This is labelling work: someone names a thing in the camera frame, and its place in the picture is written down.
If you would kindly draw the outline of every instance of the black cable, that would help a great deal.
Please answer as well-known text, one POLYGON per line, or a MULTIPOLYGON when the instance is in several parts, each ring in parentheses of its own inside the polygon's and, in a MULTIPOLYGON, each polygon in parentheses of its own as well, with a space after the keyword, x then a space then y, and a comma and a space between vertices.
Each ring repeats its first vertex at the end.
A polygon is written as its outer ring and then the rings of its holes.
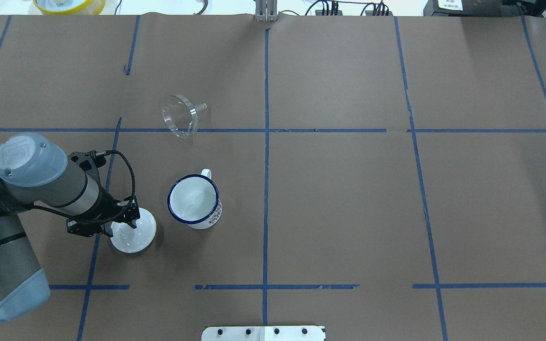
POLYGON ((358 4, 358 5, 367 5, 370 4, 370 2, 357 2, 357 1, 341 1, 338 0, 336 2, 340 2, 341 4, 358 4))
POLYGON ((119 0, 119 4, 117 4, 117 7, 115 7, 115 13, 113 13, 113 15, 117 15, 117 9, 119 9, 119 7, 121 6, 121 2, 123 0, 119 0))
POLYGON ((362 12, 359 14, 360 17, 361 17, 362 15, 364 15, 364 13, 366 12, 366 8, 368 8, 368 6, 370 6, 370 5, 374 6, 374 9, 373 9, 373 10, 376 10, 376 4, 373 3, 373 2, 370 2, 369 4, 367 4, 366 6, 364 6, 364 9, 362 9, 362 12))
MULTIPOLYGON (((128 171, 130 171, 130 177, 132 178, 132 194, 131 194, 131 197, 134 196, 134 194, 136 193, 136 179, 134 177, 134 171, 132 170, 132 166, 130 166, 130 162, 127 161, 127 158, 119 151, 106 151, 104 156, 107 156, 107 155, 111 155, 111 154, 117 154, 119 155, 123 161, 126 163, 126 166, 128 168, 128 171)), ((111 218, 108 218, 108 219, 102 219, 102 220, 83 220, 83 219, 76 219, 74 218, 72 215, 69 215, 67 213, 63 213, 63 212, 59 212, 59 211, 56 211, 55 209, 51 209, 49 207, 45 207, 45 206, 39 206, 39 205, 28 205, 27 207, 28 209, 39 209, 41 211, 46 211, 46 212, 50 212, 50 213, 53 213, 53 214, 56 214, 56 215, 60 215, 60 216, 63 216, 67 219, 72 219, 80 224, 106 224, 106 223, 110 223, 112 222, 113 220, 119 218, 120 216, 122 216, 124 213, 126 213, 129 209, 130 209, 130 205, 125 205, 125 207, 123 207, 123 209, 121 209, 121 212, 117 213, 116 215, 112 216, 111 218)))
POLYGON ((195 15, 200 15, 203 13, 206 10, 206 7, 208 7, 208 0, 203 0, 203 7, 201 7, 201 10, 195 13, 195 15))
MULTIPOLYGON (((327 2, 327 0, 317 0, 316 2, 313 2, 313 3, 311 4, 311 6, 309 6, 309 9, 307 9, 307 11, 305 12, 305 15, 308 15, 308 14, 309 14, 310 9, 312 9, 313 6, 315 6, 315 4, 316 4, 317 2, 323 2, 323 4, 325 4, 325 7, 328 8, 328 2, 327 2)), ((321 13, 322 13, 322 14, 323 14, 323 8, 324 8, 323 6, 324 6, 324 5, 322 5, 322 7, 321 7, 321 13)))
POLYGON ((297 16, 300 17, 300 14, 299 14, 299 13, 296 13, 295 11, 290 11, 290 9, 286 9, 286 10, 280 11, 280 13, 284 13, 284 12, 294 13, 294 14, 296 14, 297 16))
POLYGON ((373 15, 376 15, 377 17, 384 17, 385 15, 389 15, 389 7, 381 1, 379 5, 375 7, 375 13, 373 13, 373 15))

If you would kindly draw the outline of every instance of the metal bracket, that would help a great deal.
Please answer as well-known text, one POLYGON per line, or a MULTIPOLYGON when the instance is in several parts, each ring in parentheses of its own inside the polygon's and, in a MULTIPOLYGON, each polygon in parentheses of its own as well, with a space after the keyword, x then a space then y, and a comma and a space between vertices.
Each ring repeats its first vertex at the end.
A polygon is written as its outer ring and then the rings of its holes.
POLYGON ((324 326, 209 327, 201 341, 325 341, 324 326))
POLYGON ((256 21, 277 21, 277 0, 255 0, 256 21))
POLYGON ((103 155, 104 153, 97 153, 96 151, 88 153, 73 152, 68 155, 68 158, 100 185, 100 173, 98 172, 98 168, 107 163, 107 160, 103 155))

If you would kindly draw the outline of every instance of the mug print pattern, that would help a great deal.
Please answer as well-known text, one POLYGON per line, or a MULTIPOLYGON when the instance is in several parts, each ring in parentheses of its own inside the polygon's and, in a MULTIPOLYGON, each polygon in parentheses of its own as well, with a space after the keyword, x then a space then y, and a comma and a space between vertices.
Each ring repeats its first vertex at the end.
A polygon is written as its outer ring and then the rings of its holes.
POLYGON ((216 210, 212 212, 210 219, 208 219, 208 224, 213 225, 214 223, 216 223, 222 213, 223 213, 223 203, 219 201, 218 207, 216 207, 216 210))

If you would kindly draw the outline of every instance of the blue mug rim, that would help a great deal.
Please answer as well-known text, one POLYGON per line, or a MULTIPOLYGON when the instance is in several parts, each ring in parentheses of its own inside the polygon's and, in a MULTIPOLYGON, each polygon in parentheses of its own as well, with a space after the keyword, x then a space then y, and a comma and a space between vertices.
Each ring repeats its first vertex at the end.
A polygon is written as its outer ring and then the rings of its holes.
POLYGON ((170 188, 170 192, 167 194, 167 209, 168 209, 168 211, 170 211, 170 214, 172 214, 172 216, 176 220, 178 220, 179 222, 184 223, 184 224, 193 225, 193 224, 199 224, 201 222, 205 222, 208 218, 210 218, 210 216, 214 213, 214 211, 216 211, 216 208, 218 207, 218 201, 219 201, 218 188, 216 187, 216 185, 214 184, 212 179, 210 179, 208 177, 205 177, 204 175, 201 175, 201 174, 189 174, 186 177, 182 177, 181 179, 176 181, 176 183, 174 183, 172 185, 172 188, 170 188), (188 179, 188 178, 202 178, 202 179, 205 179, 210 184, 212 184, 212 187, 214 187, 214 192, 216 192, 216 201, 214 202, 214 207, 212 207, 212 211, 210 211, 210 213, 206 214, 206 216, 204 216, 203 218, 201 218, 199 220, 184 220, 184 219, 180 218, 179 216, 176 215, 176 213, 174 213, 174 211, 172 210, 172 205, 170 203, 170 197, 172 196, 172 191, 174 190, 176 185, 179 184, 180 181, 183 181, 184 179, 188 179))

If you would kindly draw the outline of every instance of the label sticker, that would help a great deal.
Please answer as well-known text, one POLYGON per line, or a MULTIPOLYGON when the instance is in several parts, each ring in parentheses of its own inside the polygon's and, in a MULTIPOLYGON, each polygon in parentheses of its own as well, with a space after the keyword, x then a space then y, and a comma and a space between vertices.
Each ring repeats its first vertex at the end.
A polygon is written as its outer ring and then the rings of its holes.
POLYGON ((441 9, 462 11, 462 0, 437 0, 437 5, 441 9))

